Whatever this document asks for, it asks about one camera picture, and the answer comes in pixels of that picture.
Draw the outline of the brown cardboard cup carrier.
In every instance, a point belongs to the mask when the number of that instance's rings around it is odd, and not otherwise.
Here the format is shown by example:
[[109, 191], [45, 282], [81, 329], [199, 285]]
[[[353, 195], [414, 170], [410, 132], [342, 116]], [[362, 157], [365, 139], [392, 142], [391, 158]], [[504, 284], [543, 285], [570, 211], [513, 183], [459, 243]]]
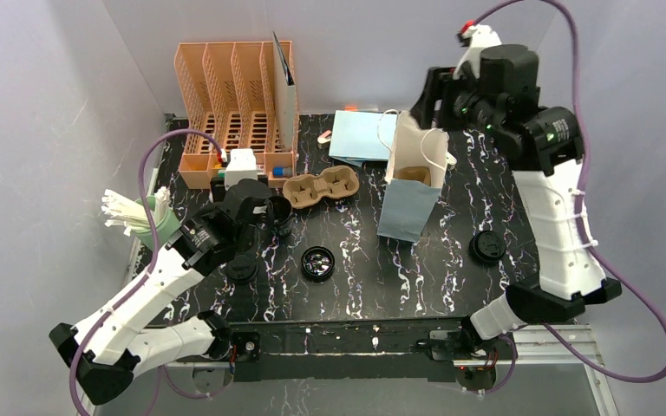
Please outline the brown cardboard cup carrier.
[[303, 209], [318, 204], [323, 198], [350, 197], [358, 193], [359, 188], [359, 178], [352, 168], [332, 166], [318, 175], [303, 174], [288, 179], [282, 193], [293, 209]]

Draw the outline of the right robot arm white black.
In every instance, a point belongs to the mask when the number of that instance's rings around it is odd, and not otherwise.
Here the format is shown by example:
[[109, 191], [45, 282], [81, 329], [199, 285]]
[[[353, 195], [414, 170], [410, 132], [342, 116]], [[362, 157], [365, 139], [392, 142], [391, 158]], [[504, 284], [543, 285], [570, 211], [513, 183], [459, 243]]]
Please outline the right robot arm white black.
[[539, 254], [536, 273], [463, 318], [455, 346], [472, 353], [529, 324], [565, 322], [620, 296], [591, 254], [578, 179], [584, 140], [577, 116], [539, 102], [538, 55], [519, 44], [492, 46], [459, 67], [432, 67], [411, 108], [421, 128], [475, 130], [506, 160]]

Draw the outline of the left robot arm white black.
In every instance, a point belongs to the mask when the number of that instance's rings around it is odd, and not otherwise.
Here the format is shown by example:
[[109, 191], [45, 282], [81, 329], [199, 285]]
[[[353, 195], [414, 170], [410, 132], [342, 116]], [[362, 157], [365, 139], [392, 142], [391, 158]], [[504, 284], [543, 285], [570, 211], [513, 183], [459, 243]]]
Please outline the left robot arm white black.
[[50, 330], [49, 339], [69, 368], [73, 398], [83, 391], [92, 404], [104, 405], [149, 370], [188, 356], [232, 354], [232, 331], [211, 310], [165, 328], [148, 325], [180, 294], [249, 249], [254, 227], [273, 217], [273, 195], [258, 180], [240, 180], [220, 203], [187, 219], [153, 253], [142, 275], [102, 308]]

